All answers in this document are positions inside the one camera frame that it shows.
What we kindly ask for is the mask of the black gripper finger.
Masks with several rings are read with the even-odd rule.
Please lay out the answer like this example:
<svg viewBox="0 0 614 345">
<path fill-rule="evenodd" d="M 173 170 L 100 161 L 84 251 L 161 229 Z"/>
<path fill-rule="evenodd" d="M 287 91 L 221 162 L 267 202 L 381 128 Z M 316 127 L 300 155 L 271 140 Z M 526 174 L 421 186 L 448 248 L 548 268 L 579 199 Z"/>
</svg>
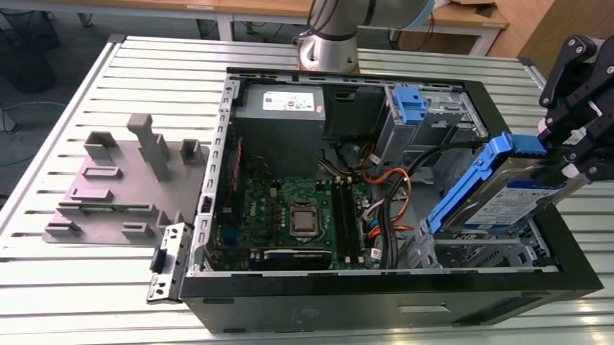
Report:
<svg viewBox="0 0 614 345">
<path fill-rule="evenodd" d="M 596 118 L 584 130 L 584 136 L 574 145 L 547 142 L 552 134 L 548 118 L 540 121 L 540 141 L 554 147 L 554 161 L 534 175 L 542 185 L 560 185 L 567 180 L 586 179 L 588 182 L 612 180 L 612 118 Z"/>
<path fill-rule="evenodd" d="M 603 84 L 599 49 L 584 36 L 570 36 L 560 48 L 540 94 L 540 106 L 547 109 L 539 140 L 542 144 L 562 144 L 571 131 L 594 118 L 588 101 Z"/>
</svg>

